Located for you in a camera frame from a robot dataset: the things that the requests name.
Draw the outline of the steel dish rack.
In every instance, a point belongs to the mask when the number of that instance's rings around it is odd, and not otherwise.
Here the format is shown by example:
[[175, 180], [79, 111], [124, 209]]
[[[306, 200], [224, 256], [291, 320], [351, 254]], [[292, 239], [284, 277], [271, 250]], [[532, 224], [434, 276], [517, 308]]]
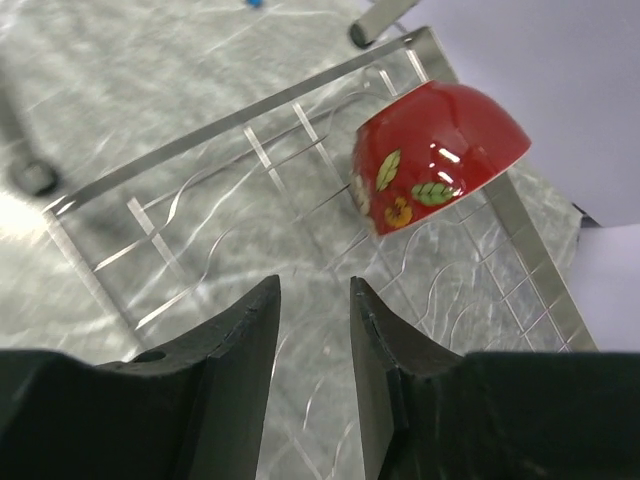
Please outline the steel dish rack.
[[525, 163], [378, 237], [358, 126], [449, 80], [430, 31], [378, 53], [351, 1], [5, 1], [1, 85], [61, 189], [1, 184], [1, 344], [129, 360], [278, 275], [282, 314], [257, 475], [364, 475], [349, 284], [445, 347], [571, 352], [592, 340], [562, 272], [578, 214]]

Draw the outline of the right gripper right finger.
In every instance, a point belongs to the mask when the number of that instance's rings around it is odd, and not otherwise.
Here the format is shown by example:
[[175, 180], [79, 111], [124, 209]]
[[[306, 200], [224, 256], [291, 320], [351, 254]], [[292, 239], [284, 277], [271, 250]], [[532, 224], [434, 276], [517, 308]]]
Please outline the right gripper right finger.
[[634, 353], [457, 355], [362, 278], [350, 337], [369, 479], [635, 479]]

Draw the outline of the small red bowl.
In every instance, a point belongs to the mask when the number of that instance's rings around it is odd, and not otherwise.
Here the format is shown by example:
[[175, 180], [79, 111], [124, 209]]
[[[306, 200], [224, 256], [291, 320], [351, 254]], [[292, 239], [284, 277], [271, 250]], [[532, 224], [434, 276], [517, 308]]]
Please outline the small red bowl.
[[488, 95], [429, 81], [358, 128], [351, 185], [375, 233], [389, 235], [478, 191], [530, 146], [523, 128]]

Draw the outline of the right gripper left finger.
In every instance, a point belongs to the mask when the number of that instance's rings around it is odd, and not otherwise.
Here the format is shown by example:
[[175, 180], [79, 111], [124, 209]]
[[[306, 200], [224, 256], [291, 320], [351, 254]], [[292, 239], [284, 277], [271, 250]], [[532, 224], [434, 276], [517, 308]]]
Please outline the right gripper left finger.
[[269, 276], [128, 362], [1, 354], [5, 479], [252, 479], [281, 313]]

